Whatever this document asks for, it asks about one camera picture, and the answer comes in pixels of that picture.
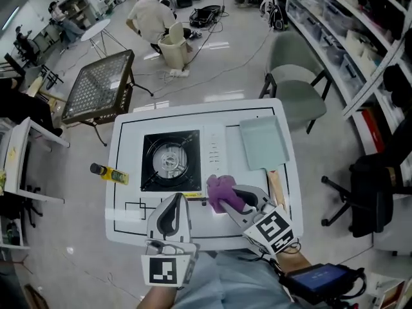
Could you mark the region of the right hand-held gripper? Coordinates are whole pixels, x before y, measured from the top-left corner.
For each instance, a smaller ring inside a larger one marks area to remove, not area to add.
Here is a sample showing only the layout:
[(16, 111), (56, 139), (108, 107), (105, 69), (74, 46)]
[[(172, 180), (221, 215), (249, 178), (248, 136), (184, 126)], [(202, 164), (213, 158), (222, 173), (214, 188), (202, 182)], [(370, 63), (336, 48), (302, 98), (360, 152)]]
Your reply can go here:
[(243, 210), (238, 212), (224, 201), (221, 206), (241, 229), (245, 229), (243, 235), (252, 244), (274, 256), (297, 239), (292, 220), (282, 206), (273, 206), (265, 191), (250, 185), (233, 185), (232, 189), (246, 203)]

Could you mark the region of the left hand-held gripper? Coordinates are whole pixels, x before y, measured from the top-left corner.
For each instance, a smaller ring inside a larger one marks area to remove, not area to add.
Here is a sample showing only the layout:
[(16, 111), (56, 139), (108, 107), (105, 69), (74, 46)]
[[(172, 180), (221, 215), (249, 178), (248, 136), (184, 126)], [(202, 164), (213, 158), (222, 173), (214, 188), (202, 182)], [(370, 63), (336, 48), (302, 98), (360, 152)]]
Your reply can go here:
[(188, 285), (198, 246), (192, 242), (189, 206), (182, 193), (157, 206), (147, 221), (147, 233), (146, 253), (141, 256), (145, 284), (171, 288)]

